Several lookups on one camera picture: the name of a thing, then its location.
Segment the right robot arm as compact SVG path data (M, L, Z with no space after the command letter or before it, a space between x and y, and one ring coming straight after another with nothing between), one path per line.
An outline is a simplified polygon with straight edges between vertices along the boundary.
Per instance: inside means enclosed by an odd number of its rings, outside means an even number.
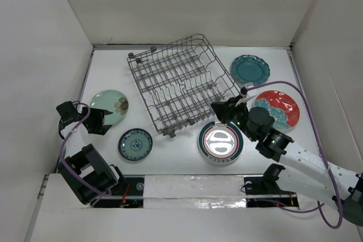
M206 124L199 133L152 141L147 154L143 131L131 129L119 141L107 143L107 155L116 156L115 164L128 175L256 174L261 172L257 161L242 154L243 148L253 147L271 160L263 172L264 190L303 194L362 225L361 175L330 164L324 155L308 152L274 129L274 119L266 109L248 109L240 97L211 107L217 121Z

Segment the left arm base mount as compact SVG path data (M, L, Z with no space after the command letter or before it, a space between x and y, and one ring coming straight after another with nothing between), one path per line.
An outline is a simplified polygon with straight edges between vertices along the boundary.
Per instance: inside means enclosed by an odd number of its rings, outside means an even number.
M111 189L110 197L103 197L94 201L94 208L143 208L143 191L145 187L144 176L125 176L126 186L119 185Z

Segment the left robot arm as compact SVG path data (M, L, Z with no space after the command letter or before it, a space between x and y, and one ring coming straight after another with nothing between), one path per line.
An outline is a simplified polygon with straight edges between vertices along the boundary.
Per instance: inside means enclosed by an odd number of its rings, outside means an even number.
M105 117L112 112L79 101L66 101L56 111L62 138L57 169L80 202L94 206L102 198L128 194L130 185L120 169L109 165L89 138L109 131Z

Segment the light green floral plate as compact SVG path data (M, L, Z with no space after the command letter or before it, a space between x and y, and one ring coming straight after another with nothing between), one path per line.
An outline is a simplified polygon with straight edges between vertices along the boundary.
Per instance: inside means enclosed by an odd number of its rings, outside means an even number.
M88 105L91 108L103 109L111 112L105 115L105 125L116 125L120 122L128 112L128 98L117 90L104 90L94 95Z

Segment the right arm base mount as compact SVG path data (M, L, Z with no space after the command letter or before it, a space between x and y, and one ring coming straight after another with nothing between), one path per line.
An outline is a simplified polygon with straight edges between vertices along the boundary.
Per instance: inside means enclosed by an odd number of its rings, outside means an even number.
M281 165L272 164L262 175L243 178L244 184L240 191L246 195L247 208L299 207L297 195L281 190L276 183L284 169Z

